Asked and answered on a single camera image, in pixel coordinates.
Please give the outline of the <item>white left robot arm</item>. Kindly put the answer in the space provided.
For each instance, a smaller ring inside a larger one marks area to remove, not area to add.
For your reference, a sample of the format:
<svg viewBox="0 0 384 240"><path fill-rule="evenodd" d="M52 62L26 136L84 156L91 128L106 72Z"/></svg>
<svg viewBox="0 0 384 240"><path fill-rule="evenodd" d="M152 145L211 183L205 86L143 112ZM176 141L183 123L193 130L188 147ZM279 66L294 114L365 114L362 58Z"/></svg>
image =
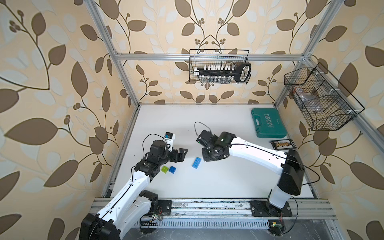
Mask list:
<svg viewBox="0 0 384 240"><path fill-rule="evenodd" d="M158 210L158 195L146 188L168 162L185 160L188 150L173 148L173 140L153 141L148 153L132 168L131 178L117 195L95 215L82 221L81 240L121 240L145 215Z"/></svg>

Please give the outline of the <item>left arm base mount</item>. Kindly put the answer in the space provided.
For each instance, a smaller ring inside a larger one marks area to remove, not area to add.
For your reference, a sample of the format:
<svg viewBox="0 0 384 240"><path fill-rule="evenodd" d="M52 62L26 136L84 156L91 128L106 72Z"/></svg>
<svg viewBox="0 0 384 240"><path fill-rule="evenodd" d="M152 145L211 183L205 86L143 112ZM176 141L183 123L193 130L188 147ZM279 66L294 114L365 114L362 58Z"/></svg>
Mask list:
<svg viewBox="0 0 384 240"><path fill-rule="evenodd" d="M150 201L150 209L146 211L146 215L170 216L172 211L172 200L154 200Z"/></svg>

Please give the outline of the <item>dark blue small lego brick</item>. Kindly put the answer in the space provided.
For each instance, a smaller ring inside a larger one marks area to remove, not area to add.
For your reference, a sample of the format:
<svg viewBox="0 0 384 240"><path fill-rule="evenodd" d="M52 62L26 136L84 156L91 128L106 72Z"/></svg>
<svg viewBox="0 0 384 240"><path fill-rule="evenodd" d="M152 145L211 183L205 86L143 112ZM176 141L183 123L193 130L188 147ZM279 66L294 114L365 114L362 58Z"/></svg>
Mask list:
<svg viewBox="0 0 384 240"><path fill-rule="evenodd" d="M170 173L174 174L175 171L176 171L176 168L175 168L175 167L171 166L171 167L169 168L169 172L170 172Z"/></svg>

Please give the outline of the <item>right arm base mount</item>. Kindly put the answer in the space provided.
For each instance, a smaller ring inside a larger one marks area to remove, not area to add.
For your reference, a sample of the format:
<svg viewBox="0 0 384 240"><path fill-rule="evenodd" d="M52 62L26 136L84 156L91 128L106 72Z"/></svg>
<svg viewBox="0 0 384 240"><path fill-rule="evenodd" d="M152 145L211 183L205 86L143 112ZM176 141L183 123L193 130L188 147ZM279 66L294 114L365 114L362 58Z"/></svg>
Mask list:
<svg viewBox="0 0 384 240"><path fill-rule="evenodd" d="M251 213L253 217L292 217L288 202L285 203L282 209L270 204L269 200L251 200Z"/></svg>

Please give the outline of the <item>light blue long lego brick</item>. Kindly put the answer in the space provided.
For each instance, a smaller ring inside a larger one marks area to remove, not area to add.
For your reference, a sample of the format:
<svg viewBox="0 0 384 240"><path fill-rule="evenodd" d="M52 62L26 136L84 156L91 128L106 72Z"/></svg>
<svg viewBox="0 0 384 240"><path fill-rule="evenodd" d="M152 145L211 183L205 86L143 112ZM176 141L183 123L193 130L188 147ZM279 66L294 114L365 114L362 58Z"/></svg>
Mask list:
<svg viewBox="0 0 384 240"><path fill-rule="evenodd" d="M202 161L201 158L196 157L196 159L194 160L194 162L193 162L193 164L192 164L192 167L193 167L194 169L198 169L198 168L199 168L199 165L200 165L200 163L201 163L201 161Z"/></svg>

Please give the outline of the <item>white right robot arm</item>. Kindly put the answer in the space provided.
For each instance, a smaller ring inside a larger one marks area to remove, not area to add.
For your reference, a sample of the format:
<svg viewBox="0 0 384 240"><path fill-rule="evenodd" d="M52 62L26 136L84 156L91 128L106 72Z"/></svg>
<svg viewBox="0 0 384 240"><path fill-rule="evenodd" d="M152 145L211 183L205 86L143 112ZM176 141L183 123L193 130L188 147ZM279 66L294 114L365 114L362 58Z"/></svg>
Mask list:
<svg viewBox="0 0 384 240"><path fill-rule="evenodd" d="M294 149L289 149L287 152L271 150L228 132L216 136L206 130L198 135L196 142L203 146L202 154L205 162L238 157L277 174L280 178L268 197L269 205L277 209L282 209L290 197L301 194L305 166L299 153Z"/></svg>

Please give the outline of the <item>lime green small lego brick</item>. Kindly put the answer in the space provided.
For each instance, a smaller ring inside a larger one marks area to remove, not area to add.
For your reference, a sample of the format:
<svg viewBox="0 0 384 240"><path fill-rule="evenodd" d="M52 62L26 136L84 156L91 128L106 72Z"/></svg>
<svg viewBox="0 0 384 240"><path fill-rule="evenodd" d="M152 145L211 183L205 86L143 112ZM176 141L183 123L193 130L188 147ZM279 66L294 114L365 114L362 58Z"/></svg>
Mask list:
<svg viewBox="0 0 384 240"><path fill-rule="evenodd" d="M164 174L166 174L168 171L169 171L169 168L166 167L166 166L163 166L163 167L161 168L161 172L163 172Z"/></svg>

